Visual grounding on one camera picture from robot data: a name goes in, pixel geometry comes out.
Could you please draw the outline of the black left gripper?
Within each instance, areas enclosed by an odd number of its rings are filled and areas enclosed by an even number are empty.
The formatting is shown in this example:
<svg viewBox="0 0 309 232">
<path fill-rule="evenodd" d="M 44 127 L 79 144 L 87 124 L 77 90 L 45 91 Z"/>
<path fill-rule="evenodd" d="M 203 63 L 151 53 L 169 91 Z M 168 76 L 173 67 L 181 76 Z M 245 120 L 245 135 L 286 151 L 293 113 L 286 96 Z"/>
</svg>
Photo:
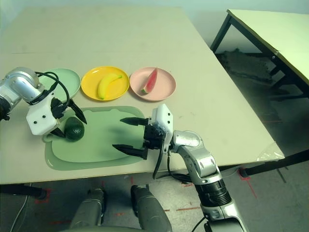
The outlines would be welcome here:
<svg viewBox="0 0 309 232">
<path fill-rule="evenodd" d="M 83 114 L 83 111 L 75 104 L 73 99 L 70 99 L 69 101 L 63 103 L 57 98 L 52 98 L 51 112 L 55 119 L 62 118 L 64 116 L 64 112 L 68 107 L 70 107 L 75 112 L 75 115 L 77 116 L 78 119 L 80 119 L 83 123 L 87 124 L 87 120 Z M 56 127 L 55 129 L 50 131 L 50 134 L 61 138 L 66 137 L 64 132 L 59 127 Z"/>
</svg>

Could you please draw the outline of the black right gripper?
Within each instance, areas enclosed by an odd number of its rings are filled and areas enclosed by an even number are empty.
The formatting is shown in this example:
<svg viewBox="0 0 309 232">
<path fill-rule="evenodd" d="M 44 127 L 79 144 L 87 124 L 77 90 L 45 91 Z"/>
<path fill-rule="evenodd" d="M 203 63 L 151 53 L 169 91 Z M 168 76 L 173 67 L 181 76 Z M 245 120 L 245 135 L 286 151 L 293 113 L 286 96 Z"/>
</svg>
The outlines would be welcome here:
<svg viewBox="0 0 309 232">
<path fill-rule="evenodd" d="M 166 151 L 165 139 L 167 130 L 159 125 L 158 122 L 151 123 L 150 118 L 139 118 L 139 117 L 125 117 L 120 119 L 120 122 L 126 123 L 132 126 L 142 125 L 144 127 L 144 142 L 143 148 L 134 148 L 130 145 L 112 145 L 118 151 L 125 153 L 129 156 L 135 156 L 147 160 L 148 149 L 159 149 L 160 151 Z"/>
</svg>

